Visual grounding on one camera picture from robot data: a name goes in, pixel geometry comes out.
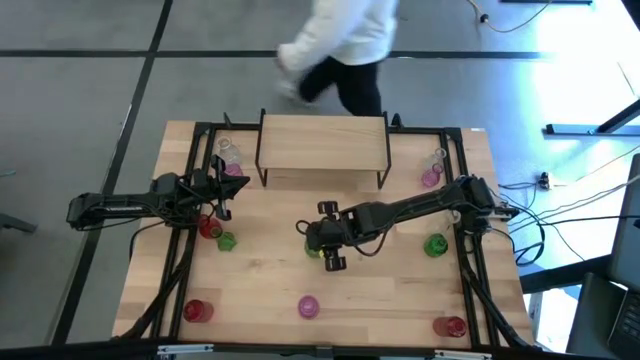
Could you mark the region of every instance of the concrete floor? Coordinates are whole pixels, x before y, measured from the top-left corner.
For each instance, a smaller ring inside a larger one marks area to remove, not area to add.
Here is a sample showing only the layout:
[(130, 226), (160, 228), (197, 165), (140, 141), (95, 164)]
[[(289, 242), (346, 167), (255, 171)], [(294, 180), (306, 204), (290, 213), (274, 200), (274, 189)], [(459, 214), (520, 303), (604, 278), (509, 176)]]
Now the concrete floor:
[[(503, 27), (540, 7), (479, 3), (496, 26)], [(309, 5), (299, 0), (176, 1), (160, 48), (272, 50), (293, 38)], [(478, 28), (464, 0), (401, 0), (395, 50), (551, 51), (561, 56), (391, 59), (380, 75), (384, 108), (414, 126), (486, 128), (502, 183), (530, 181), (541, 171), (566, 181), (577, 179), (637, 143), (546, 138), (540, 131), (549, 122), (600, 123), (637, 98), (633, 74), (640, 73), (638, 63), (622, 61), (627, 54), (611, 45), (611, 39), (636, 36), (627, 26), (631, 20), (620, 16), (621, 6), (611, 0), (596, 0), (591, 7), (553, 5), (521, 31), (501, 35)], [(4, 1), (0, 50), (144, 50), (161, 8), (162, 1), (151, 0), (59, 0), (55, 5), (46, 0)], [(142, 61), (0, 58), (0, 171), (17, 170), (13, 177), (0, 178), (0, 212), (40, 225), (32, 236), (1, 234), (0, 347), (48, 341), (82, 239), (64, 222), (67, 203), (82, 192), (100, 189)], [(233, 121), (255, 122), (262, 107), (271, 113), (345, 113), (334, 91), (317, 109), (293, 107), (274, 93), (276, 77), (273, 59), (157, 59), (116, 191), (146, 191), (167, 120), (221, 121), (226, 111)], [(608, 168), (603, 180), (607, 186), (624, 182), (630, 158)], [(608, 188), (586, 180), (539, 193), (534, 209), (553, 208)], [(523, 200), (526, 194), (511, 195)], [(603, 208), (615, 213), (621, 195), (571, 215), (601, 214)], [(110, 336), (127, 271), (128, 240), (136, 227), (103, 232), (70, 341)], [(561, 231), (589, 258), (609, 251), (614, 229), (612, 221)], [(530, 228), (515, 234), (517, 246), (537, 241), (536, 233)], [(534, 269), (575, 261), (549, 231), (545, 254)], [(18, 308), (29, 309), (31, 315), (25, 319)]]

